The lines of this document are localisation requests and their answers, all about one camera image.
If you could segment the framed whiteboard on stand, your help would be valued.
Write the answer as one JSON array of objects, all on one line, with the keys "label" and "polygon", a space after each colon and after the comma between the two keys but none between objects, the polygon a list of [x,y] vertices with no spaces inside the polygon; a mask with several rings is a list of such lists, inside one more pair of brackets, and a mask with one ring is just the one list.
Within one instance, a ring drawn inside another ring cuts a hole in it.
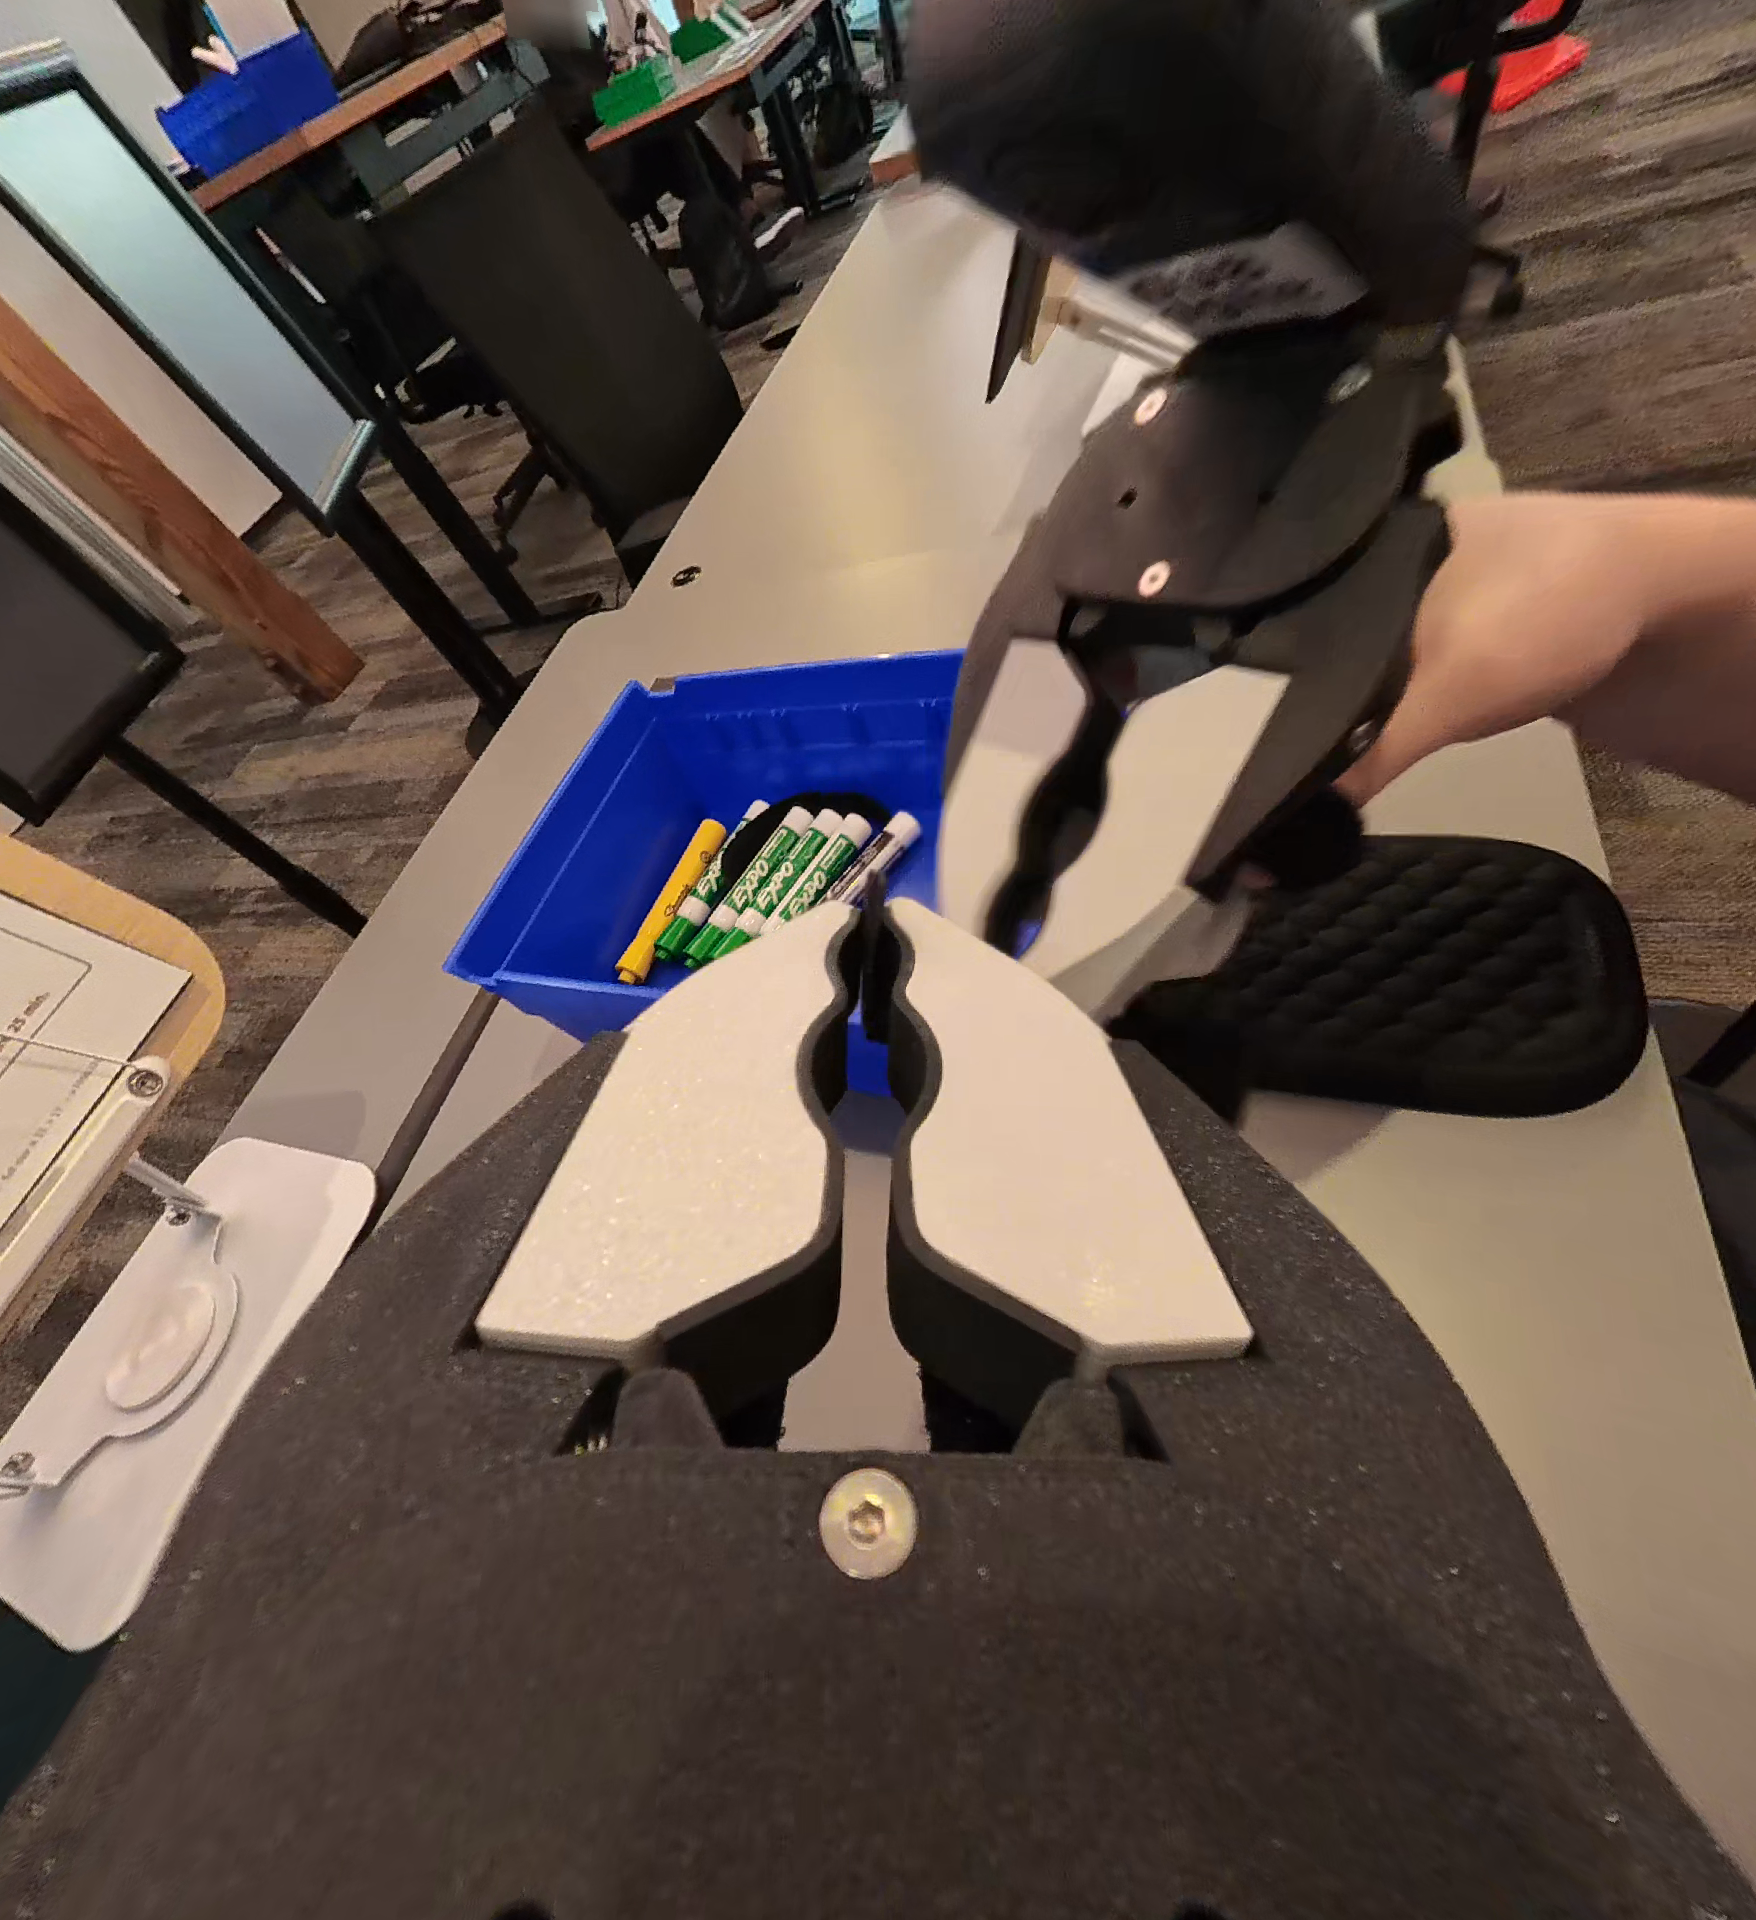
[{"label": "framed whiteboard on stand", "polygon": [[64,40],[0,53],[0,204],[322,537],[356,532],[378,418]]}]

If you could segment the blue plastic bin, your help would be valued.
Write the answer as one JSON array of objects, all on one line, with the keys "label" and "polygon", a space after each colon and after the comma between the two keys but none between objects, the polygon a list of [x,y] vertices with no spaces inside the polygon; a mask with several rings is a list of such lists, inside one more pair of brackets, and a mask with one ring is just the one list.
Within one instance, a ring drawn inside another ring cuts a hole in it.
[{"label": "blue plastic bin", "polygon": [[617,986],[675,862],[749,803],[863,795],[921,840],[884,895],[938,908],[938,814],[966,653],[812,660],[627,687],[447,951],[447,972],[573,1041],[622,1032],[675,986]]}]

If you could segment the person's right forearm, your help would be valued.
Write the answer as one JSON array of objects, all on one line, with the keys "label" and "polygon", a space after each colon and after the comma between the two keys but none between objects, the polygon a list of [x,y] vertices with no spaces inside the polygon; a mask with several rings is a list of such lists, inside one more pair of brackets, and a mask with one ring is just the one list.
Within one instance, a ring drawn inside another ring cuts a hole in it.
[{"label": "person's right forearm", "polygon": [[1756,499],[1575,492],[1606,525],[1604,583],[1626,590],[1626,648],[1572,727],[1662,764],[1756,756]]}]

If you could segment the small blue bin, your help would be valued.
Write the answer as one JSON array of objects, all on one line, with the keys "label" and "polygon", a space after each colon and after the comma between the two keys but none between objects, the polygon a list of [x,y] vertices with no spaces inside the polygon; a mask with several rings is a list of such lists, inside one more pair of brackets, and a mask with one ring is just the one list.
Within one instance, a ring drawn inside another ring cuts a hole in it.
[{"label": "small blue bin", "polygon": [[270,40],[236,70],[204,70],[198,93],[157,107],[168,148],[204,182],[261,157],[282,132],[338,107],[337,70],[310,31]]}]

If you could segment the wooden beam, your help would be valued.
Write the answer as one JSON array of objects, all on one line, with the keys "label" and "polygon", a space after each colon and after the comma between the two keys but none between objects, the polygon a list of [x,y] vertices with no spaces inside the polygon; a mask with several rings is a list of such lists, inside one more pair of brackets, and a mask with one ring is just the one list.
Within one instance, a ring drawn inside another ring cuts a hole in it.
[{"label": "wooden beam", "polygon": [[279,687],[329,706],[360,653],[0,300],[0,430]]}]

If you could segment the green dry erase marker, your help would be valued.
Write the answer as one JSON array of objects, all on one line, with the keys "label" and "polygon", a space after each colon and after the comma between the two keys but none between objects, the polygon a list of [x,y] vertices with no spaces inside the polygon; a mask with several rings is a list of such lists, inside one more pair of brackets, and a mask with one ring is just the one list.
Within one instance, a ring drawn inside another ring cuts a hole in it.
[{"label": "green dry erase marker", "polygon": [[867,884],[889,874],[889,863],[901,863],[901,854],[914,854],[914,845],[921,840],[921,825],[918,814],[898,808],[884,829],[876,829],[854,862],[804,908],[863,908],[867,899]]},{"label": "green dry erase marker", "polygon": [[798,874],[820,862],[820,848],[841,834],[846,814],[823,808],[787,808],[785,825],[770,834],[770,845],[749,862],[749,872],[730,878],[712,921],[685,948],[685,967],[708,967],[738,942],[751,942],[774,908],[798,884]]},{"label": "green dry erase marker", "polygon": [[804,803],[751,803],[719,845],[719,854],[712,862],[712,872],[682,899],[675,921],[662,931],[652,956],[688,967],[700,951],[712,951],[712,942],[700,948],[708,928],[718,928],[718,939],[730,931],[776,872],[776,862],[787,862],[810,829],[812,808]]},{"label": "green dry erase marker", "polygon": [[854,862],[854,848],[873,840],[867,814],[846,814],[837,834],[812,829],[792,854],[774,863],[774,874],[758,884],[744,921],[728,931],[718,956],[758,942],[774,928],[787,928],[804,918],[804,908]]}]

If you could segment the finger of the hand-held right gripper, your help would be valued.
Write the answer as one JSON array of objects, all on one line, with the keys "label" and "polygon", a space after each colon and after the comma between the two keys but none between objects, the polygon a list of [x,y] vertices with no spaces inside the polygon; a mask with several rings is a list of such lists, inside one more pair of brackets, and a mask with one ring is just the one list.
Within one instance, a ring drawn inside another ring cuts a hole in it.
[{"label": "finger of the hand-held right gripper", "polygon": [[1146,987],[1203,977],[1243,942],[1254,893],[1232,878],[1224,899],[1203,899],[1191,872],[1284,689],[1284,675],[1224,664],[1146,698],[1118,731],[1099,829],[1028,942],[1028,967],[1087,1018],[1112,1023]]},{"label": "finger of the hand-held right gripper", "polygon": [[1105,961],[1121,942],[1121,727],[1121,698],[1061,646],[1007,648],[941,795],[941,921],[1028,961]]}]

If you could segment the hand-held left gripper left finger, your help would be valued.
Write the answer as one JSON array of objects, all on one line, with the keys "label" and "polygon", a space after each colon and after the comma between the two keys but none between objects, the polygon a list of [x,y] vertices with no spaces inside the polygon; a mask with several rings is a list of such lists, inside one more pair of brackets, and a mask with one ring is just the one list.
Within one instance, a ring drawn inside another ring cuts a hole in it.
[{"label": "hand-held left gripper left finger", "polygon": [[472,1335],[662,1361],[846,1230],[846,1032],[867,918],[820,908],[641,1013]]}]

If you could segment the person's right hand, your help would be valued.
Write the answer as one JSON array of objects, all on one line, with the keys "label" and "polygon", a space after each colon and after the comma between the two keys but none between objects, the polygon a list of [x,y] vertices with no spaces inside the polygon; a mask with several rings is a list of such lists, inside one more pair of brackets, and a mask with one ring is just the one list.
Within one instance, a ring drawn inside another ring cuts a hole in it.
[{"label": "person's right hand", "polygon": [[1410,682],[1340,795],[1366,808],[1449,747],[1562,714],[1626,660],[1637,620],[1631,557],[1604,499],[1451,499],[1449,559],[1415,610]]}]

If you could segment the green bin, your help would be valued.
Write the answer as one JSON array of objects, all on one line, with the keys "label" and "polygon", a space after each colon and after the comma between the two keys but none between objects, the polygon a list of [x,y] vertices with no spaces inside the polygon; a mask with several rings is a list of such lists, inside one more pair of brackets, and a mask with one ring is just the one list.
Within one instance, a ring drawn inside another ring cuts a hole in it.
[{"label": "green bin", "polygon": [[688,89],[698,89],[698,70],[685,64],[650,57],[650,64],[633,64],[633,65],[615,70],[591,93],[591,116],[600,116],[603,129],[622,129],[622,124],[675,102]]}]

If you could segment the dark partition panel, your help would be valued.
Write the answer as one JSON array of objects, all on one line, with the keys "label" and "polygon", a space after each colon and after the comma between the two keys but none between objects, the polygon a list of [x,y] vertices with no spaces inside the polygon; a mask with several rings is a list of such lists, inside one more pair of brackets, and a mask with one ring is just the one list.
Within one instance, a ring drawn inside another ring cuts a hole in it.
[{"label": "dark partition panel", "polygon": [[555,455],[641,586],[749,405],[555,116],[519,102],[503,132],[378,211],[373,237]]}]

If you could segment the wooden desk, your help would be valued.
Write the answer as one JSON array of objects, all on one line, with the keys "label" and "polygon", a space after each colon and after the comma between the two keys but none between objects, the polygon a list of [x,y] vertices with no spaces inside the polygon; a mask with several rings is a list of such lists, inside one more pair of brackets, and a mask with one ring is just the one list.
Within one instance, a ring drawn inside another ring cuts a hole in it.
[{"label": "wooden desk", "polygon": [[231,168],[211,175],[204,186],[198,186],[193,201],[199,211],[229,204],[231,196],[261,186],[270,175],[282,175],[299,159],[327,157],[327,148],[348,147],[360,129],[378,129],[386,116],[413,107],[431,82],[442,82],[442,78],[453,78],[466,65],[486,65],[486,57],[493,45],[503,45],[503,20],[502,14],[486,20],[486,24],[472,24],[472,31],[466,31],[466,37],[453,37],[453,40],[442,40],[442,45],[431,45],[430,57],[413,57],[396,70],[356,89],[351,100],[338,100],[322,120],[291,129],[270,148],[260,148],[260,157],[236,159]]}]

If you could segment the yellow highlighter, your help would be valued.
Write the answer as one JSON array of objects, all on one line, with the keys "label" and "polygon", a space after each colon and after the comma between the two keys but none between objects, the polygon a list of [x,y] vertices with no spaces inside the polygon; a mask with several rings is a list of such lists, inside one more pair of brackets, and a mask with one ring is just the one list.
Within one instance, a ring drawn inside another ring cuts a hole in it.
[{"label": "yellow highlighter", "polygon": [[669,921],[682,918],[685,895],[700,884],[700,874],[712,872],[712,862],[719,854],[719,845],[728,845],[728,825],[719,817],[708,817],[688,834],[688,845],[682,848],[669,878],[662,884],[652,908],[642,913],[641,931],[617,951],[615,972],[617,972],[622,987],[641,987],[650,977],[662,939],[669,931]]}]

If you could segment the orange cone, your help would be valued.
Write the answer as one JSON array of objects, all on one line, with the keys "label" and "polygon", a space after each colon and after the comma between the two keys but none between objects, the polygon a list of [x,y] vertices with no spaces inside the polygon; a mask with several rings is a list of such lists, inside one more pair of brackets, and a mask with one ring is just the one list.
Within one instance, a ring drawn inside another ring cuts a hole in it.
[{"label": "orange cone", "polygon": [[1524,37],[1522,53],[1501,57],[1491,116],[1512,116],[1550,82],[1581,70],[1589,37],[1572,31],[1581,3],[1532,0],[1509,14],[1501,37]]}]

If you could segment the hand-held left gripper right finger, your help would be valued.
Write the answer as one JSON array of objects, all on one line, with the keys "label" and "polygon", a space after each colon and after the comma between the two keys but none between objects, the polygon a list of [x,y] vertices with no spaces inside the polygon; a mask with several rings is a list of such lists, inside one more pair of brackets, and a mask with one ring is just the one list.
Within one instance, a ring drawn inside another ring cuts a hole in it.
[{"label": "hand-held left gripper right finger", "polygon": [[1078,1373],[1254,1347],[1110,1035],[1026,961],[889,899],[889,1092],[909,1248]]}]

